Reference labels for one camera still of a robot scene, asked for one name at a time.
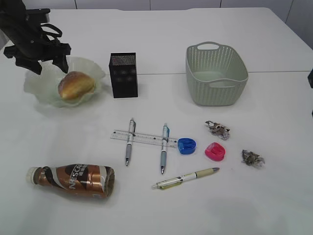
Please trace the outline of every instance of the mesh pen holder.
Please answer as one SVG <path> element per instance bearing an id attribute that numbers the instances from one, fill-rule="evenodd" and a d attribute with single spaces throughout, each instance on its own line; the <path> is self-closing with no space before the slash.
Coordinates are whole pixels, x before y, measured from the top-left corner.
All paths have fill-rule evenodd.
<path id="1" fill-rule="evenodd" d="M 206 44 L 218 48 L 198 48 Z M 225 106 L 234 104 L 240 97 L 248 73 L 244 62 L 232 47 L 205 42 L 187 48 L 186 77 L 189 92 L 196 104 Z"/>
<path id="2" fill-rule="evenodd" d="M 136 53 L 111 53 L 109 68 L 114 98 L 138 97 Z"/>

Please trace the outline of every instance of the plastic bottle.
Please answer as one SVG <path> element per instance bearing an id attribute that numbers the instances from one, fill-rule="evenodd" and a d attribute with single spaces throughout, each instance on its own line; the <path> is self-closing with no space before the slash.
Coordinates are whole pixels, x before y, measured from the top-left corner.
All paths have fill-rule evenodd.
<path id="1" fill-rule="evenodd" d="M 32 167 L 27 172 L 26 180 L 68 193 L 106 198 L 113 191 L 115 174 L 108 166 L 73 164 L 57 168 Z"/>

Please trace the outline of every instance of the white wall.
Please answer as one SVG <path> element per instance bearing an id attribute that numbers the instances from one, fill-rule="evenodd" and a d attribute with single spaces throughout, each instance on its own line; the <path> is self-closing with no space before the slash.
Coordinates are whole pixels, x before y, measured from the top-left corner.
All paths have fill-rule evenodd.
<path id="1" fill-rule="evenodd" d="M 186 10 L 190 8 L 220 7 L 221 0 L 150 0 L 151 10 Z"/>
<path id="2" fill-rule="evenodd" d="M 77 9 L 149 11 L 150 0 L 76 0 Z"/>
<path id="3" fill-rule="evenodd" d="M 23 0 L 26 9 L 76 9 L 75 0 Z"/>
<path id="4" fill-rule="evenodd" d="M 286 24 L 313 49 L 313 0 L 294 0 Z"/>

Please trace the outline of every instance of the blue pen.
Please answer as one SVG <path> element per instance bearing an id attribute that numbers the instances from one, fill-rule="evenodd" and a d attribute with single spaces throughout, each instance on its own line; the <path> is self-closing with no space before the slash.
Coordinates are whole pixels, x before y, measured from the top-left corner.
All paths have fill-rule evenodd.
<path id="1" fill-rule="evenodd" d="M 163 126 L 163 139 L 162 139 L 162 149 L 161 149 L 161 173 L 164 173 L 165 167 L 166 167 L 166 148 L 167 148 L 167 142 L 168 137 L 170 135 L 170 129 L 167 127 L 167 124 L 164 124 Z"/>

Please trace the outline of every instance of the white pen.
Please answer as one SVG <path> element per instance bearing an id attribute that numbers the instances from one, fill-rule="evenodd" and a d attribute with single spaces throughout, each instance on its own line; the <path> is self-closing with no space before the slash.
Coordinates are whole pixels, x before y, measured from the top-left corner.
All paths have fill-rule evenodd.
<path id="1" fill-rule="evenodd" d="M 163 126 L 163 139 L 162 139 L 162 149 L 161 149 L 161 174 L 164 173 L 165 167 L 166 167 L 166 148 L 167 148 L 167 142 L 168 137 L 170 135 L 170 129 L 167 127 L 167 124 L 164 124 Z"/>
<path id="2" fill-rule="evenodd" d="M 218 167 L 215 167 L 215 168 L 210 168 L 206 170 L 196 171 L 194 173 L 182 175 L 174 179 L 158 182 L 157 184 L 153 185 L 152 188 L 159 188 L 159 189 L 171 188 L 177 185 L 181 185 L 183 182 L 186 182 L 189 180 L 194 180 L 194 179 L 201 178 L 207 175 L 212 175 L 215 172 L 218 172 L 219 170 L 220 169 Z"/>
<path id="3" fill-rule="evenodd" d="M 134 121 L 134 118 L 132 118 L 129 122 L 129 129 L 128 129 L 128 139 L 127 139 L 127 145 L 126 145 L 126 156 L 125 156 L 125 164 L 128 166 L 129 162 L 131 161 L 132 156 L 132 145 L 133 145 L 133 132 L 135 132 L 136 123 Z"/>

